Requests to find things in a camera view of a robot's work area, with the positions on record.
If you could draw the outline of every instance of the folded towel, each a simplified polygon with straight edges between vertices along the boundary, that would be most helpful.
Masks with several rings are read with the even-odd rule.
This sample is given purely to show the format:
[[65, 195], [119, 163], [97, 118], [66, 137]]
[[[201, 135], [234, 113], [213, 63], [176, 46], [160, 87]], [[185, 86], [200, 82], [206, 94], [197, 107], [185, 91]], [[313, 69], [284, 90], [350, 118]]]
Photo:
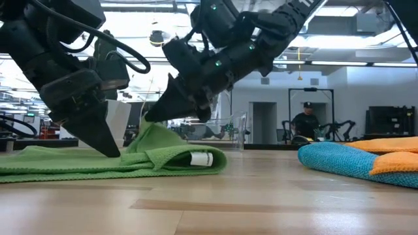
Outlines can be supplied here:
[[364, 180], [418, 188], [418, 174], [395, 172], [371, 175], [377, 155], [349, 146], [322, 142], [301, 147], [299, 161], [312, 169]]
[[[143, 121], [140, 130], [120, 158], [105, 157], [94, 149], [38, 146], [25, 148], [17, 155], [0, 157], [0, 183], [196, 176], [220, 173], [227, 164], [225, 154], [219, 149], [187, 144], [160, 124]], [[207, 166], [192, 165], [192, 152], [198, 153], [193, 156], [201, 157], [204, 153], [213, 159]]]
[[394, 172], [418, 172], [418, 154], [409, 152], [387, 153], [376, 158], [371, 175]]
[[392, 153], [398, 151], [418, 153], [418, 137], [361, 140], [346, 145], [373, 153]]

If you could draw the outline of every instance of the white label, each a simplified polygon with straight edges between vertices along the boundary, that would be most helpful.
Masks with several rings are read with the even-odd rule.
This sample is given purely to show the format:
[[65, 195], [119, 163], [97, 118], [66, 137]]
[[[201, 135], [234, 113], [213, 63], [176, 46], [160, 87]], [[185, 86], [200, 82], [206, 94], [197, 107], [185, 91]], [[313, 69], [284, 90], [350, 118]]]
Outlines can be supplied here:
[[192, 166], [212, 166], [213, 162], [214, 156], [211, 153], [191, 153], [190, 165]]
[[314, 3], [314, 0], [299, 0], [299, 3], [303, 3], [307, 7], [311, 7], [311, 4]]

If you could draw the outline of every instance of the black shirt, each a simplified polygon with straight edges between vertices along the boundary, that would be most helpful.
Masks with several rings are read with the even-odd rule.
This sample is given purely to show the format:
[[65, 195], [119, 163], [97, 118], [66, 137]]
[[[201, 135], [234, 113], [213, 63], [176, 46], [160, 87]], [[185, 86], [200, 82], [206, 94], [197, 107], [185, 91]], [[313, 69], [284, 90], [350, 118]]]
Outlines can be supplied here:
[[300, 113], [293, 118], [292, 124], [298, 135], [308, 138], [315, 138], [315, 129], [319, 127], [318, 119], [315, 115]]

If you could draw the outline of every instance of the orange microfiber cloth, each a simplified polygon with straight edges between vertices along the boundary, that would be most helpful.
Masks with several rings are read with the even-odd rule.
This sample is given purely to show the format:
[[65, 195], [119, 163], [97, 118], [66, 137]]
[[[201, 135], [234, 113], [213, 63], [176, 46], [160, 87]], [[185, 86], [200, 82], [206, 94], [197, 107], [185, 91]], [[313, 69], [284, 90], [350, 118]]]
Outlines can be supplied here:
[[418, 153], [418, 137], [361, 140], [346, 145], [373, 153], [393, 153], [399, 151]]
[[409, 152], [387, 153], [379, 156], [373, 163], [371, 175], [418, 172], [418, 154]]

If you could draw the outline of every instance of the table surface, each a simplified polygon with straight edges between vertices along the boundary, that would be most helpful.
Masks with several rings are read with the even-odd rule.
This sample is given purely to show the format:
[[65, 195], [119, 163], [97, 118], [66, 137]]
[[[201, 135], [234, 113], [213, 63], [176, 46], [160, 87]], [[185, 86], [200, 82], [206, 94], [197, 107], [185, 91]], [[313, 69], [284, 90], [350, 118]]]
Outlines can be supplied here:
[[9, 234], [418, 234], [418, 191], [227, 153], [217, 176], [0, 185]]

